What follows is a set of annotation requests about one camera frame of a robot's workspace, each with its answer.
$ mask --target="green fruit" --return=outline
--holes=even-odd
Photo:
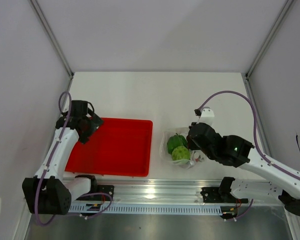
[[[188,148],[188,142],[187,142],[186,138],[182,135],[179,135],[179,138],[182,140],[183,146]]]
[[[172,160],[177,161],[181,159],[190,160],[191,154],[185,146],[178,146],[172,151]]]
[[[168,153],[172,154],[173,150],[179,146],[183,146],[183,140],[178,134],[171,136],[167,142]]]

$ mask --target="robotic arm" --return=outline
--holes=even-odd
[[[221,137],[206,123],[190,126],[187,140],[189,149],[201,150],[211,160],[248,170],[270,181],[251,183],[225,177],[217,191],[211,187],[202,189],[206,203],[235,203],[247,197],[267,201],[275,197],[287,211],[300,216],[300,171],[266,154],[261,157],[251,142],[239,136]]]
[[[72,100],[71,109],[56,122],[53,142],[47,156],[33,178],[25,178],[22,183],[29,211],[35,213],[35,198],[38,195],[39,214],[65,215],[71,202],[96,187],[94,176],[79,175],[64,185],[63,174],[75,144],[86,143],[89,137],[103,124],[103,120],[88,107],[87,101]]]

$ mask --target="red plastic tray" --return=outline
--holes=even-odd
[[[103,125],[86,144],[75,144],[65,171],[146,177],[149,173],[152,121],[102,119]]]

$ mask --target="clear plastic bag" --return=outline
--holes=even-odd
[[[168,153],[168,140],[170,137],[178,134],[187,138],[189,132],[188,127],[180,127],[180,128],[171,128],[167,129],[163,132],[163,137],[160,144],[160,157],[163,161],[167,161],[172,165],[180,166],[184,169],[189,169],[195,166],[198,162],[202,162],[205,158],[205,155],[200,150],[190,150],[191,157],[190,159],[180,159],[173,160],[172,156]]]

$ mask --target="white table surface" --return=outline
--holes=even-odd
[[[193,168],[183,169],[160,158],[163,131],[187,127],[191,122],[197,121],[194,109],[210,95],[222,90],[247,95],[240,73],[76,72],[70,88],[73,100],[91,102],[100,117],[153,122],[147,177],[96,177],[120,180],[221,180],[223,177],[262,180],[263,178],[251,172],[223,166],[209,159]],[[238,135],[253,143],[253,115],[243,98],[222,94],[214,97],[207,106],[214,111],[212,127],[217,133],[221,136]],[[66,172],[64,176],[70,177],[73,173]]]

